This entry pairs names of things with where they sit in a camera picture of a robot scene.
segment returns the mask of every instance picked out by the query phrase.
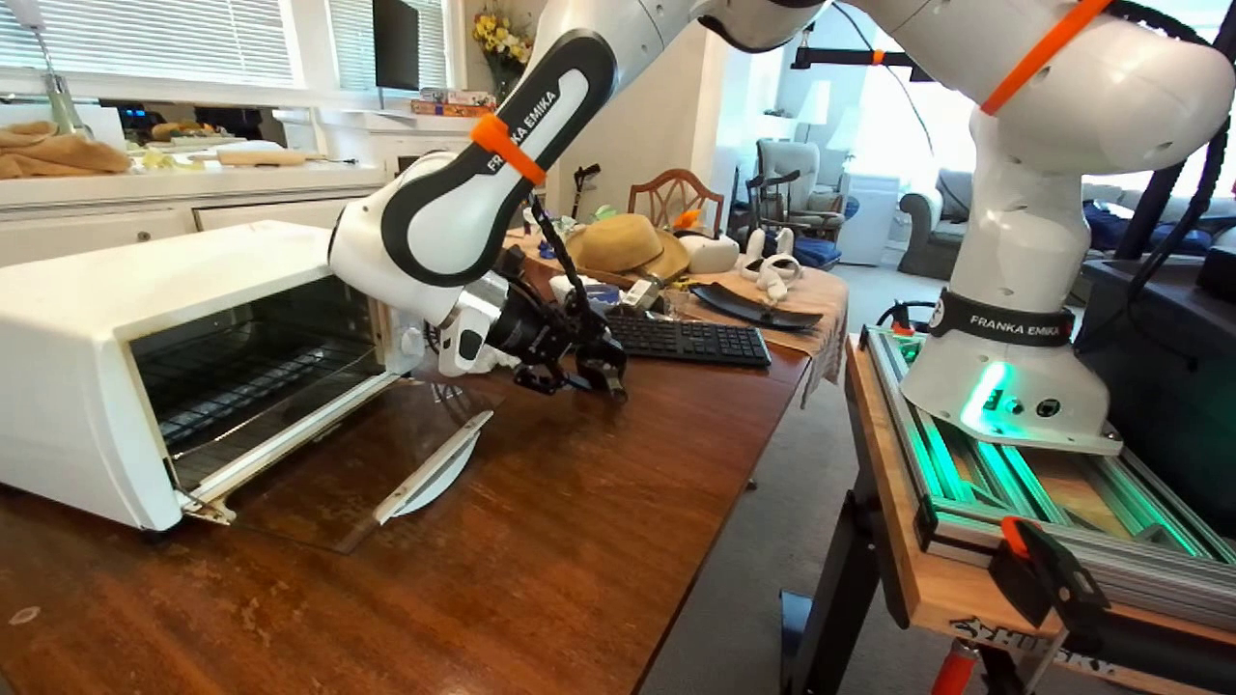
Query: white toaster oven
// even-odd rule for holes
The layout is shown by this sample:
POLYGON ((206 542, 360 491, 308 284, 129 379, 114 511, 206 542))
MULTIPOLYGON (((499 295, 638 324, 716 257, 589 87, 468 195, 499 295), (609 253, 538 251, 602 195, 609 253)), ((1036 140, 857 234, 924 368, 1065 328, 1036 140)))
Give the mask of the white toaster oven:
POLYGON ((327 273, 327 233, 238 224, 0 266, 0 484, 171 529, 413 361, 407 313, 327 273))

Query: blue object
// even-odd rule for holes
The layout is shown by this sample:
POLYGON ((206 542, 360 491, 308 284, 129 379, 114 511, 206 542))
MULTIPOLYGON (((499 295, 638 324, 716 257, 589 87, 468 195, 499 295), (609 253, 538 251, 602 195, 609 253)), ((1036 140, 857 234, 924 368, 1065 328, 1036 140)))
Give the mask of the blue object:
MULTIPOLYGON (((1129 221, 1098 199, 1080 199, 1080 211, 1089 221, 1089 247, 1092 251, 1115 251, 1124 242, 1129 221)), ((1151 233, 1151 251, 1157 251, 1170 239, 1173 221, 1157 221, 1151 233)), ((1202 226, 1188 226, 1184 239, 1173 247, 1173 253, 1204 253, 1213 247, 1213 234, 1202 226)))
POLYGON ((838 266, 842 264, 842 247, 834 239, 795 239, 795 257, 802 266, 838 266))
POLYGON ((586 284, 586 304, 609 313, 614 304, 622 304, 622 295, 619 284, 586 284))

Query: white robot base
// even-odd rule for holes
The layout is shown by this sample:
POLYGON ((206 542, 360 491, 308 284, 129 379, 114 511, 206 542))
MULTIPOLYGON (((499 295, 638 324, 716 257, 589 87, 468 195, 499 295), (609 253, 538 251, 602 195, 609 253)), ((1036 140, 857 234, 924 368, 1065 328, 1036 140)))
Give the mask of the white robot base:
POLYGON ((924 343, 901 395, 955 427, 1017 448, 1115 457, 1106 382, 1072 349, 1012 349, 945 331, 924 343))

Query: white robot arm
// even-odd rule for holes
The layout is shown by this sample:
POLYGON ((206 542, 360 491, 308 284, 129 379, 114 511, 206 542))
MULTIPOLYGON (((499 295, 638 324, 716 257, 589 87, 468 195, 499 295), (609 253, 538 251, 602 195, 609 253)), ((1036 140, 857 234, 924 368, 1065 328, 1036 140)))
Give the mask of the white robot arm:
MULTIPOLYGON (((1099 14, 1107 0, 857 0, 936 81, 972 96, 978 175, 938 336, 902 395, 982 440, 1113 452, 1107 395, 1072 360, 1065 295, 1080 269, 1080 175, 1157 170, 1228 116, 1232 65, 1099 14)), ((443 376, 520 361, 530 385, 622 376, 602 320, 557 320, 499 257, 505 221, 583 123, 687 23, 739 51, 784 46, 828 0, 547 0, 530 73, 472 147, 418 158, 346 206, 331 239, 344 280, 426 318, 443 376)))
POLYGON ((547 313, 512 277, 494 273, 505 221, 542 186, 586 118, 622 94, 687 23, 740 51, 786 42, 819 2, 699 0, 547 0, 524 78, 477 118, 476 144, 418 158, 389 186, 344 208, 331 269, 426 320, 443 376, 512 361, 538 390, 573 382, 619 390, 622 349, 583 307, 547 313))

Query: black cable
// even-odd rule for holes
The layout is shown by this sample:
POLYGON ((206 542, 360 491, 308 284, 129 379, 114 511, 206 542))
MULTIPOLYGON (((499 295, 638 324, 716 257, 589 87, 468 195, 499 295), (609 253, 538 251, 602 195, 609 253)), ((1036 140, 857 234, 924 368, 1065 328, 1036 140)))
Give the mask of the black cable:
POLYGON ((593 175, 602 175, 602 165, 598 165, 598 163, 589 163, 589 165, 579 165, 579 170, 574 170, 573 221, 579 221, 583 180, 586 180, 586 179, 593 179, 593 175))
POLYGON ((568 251, 568 242, 557 234, 557 226, 552 226, 552 221, 547 221, 538 189, 530 193, 530 211, 534 211, 542 234, 547 239, 557 264, 565 266, 573 289, 579 295, 583 313, 589 313, 589 301, 586 301, 583 277, 579 277, 579 269, 574 269, 574 264, 573 264, 573 251, 568 251))
POLYGON ((897 324, 902 324, 902 328, 927 331, 931 324, 927 324, 927 320, 913 320, 913 307, 931 307, 931 313, 936 313, 936 301, 893 301, 893 304, 875 318, 875 324, 897 320, 897 324))
MULTIPOLYGON (((1142 2, 1130 2, 1130 0, 1113 0, 1107 2, 1107 14, 1115 18, 1129 18, 1129 23, 1141 23, 1141 26, 1151 26, 1151 32, 1161 32, 1170 37, 1183 37, 1183 42, 1197 42, 1197 46, 1207 46, 1188 23, 1173 18, 1173 14, 1161 14, 1155 6, 1142 6, 1142 2)), ((1124 301, 1113 307, 1107 320, 1086 328, 1076 336, 1076 349, 1080 343, 1092 343, 1099 336, 1107 336, 1115 324, 1130 320, 1135 313, 1135 297, 1148 289, 1148 280, 1161 269, 1161 264, 1183 247, 1183 239, 1192 233, 1192 224, 1204 215, 1207 199, 1213 199, 1213 189, 1219 180, 1219 170, 1226 170, 1226 154, 1228 154, 1228 130, 1232 130, 1232 118, 1219 123, 1219 130, 1204 144, 1204 163, 1202 163, 1202 179, 1197 179, 1197 189, 1183 211, 1183 221, 1168 233, 1168 239, 1130 269, 1129 277, 1129 289, 1124 289, 1124 301)))

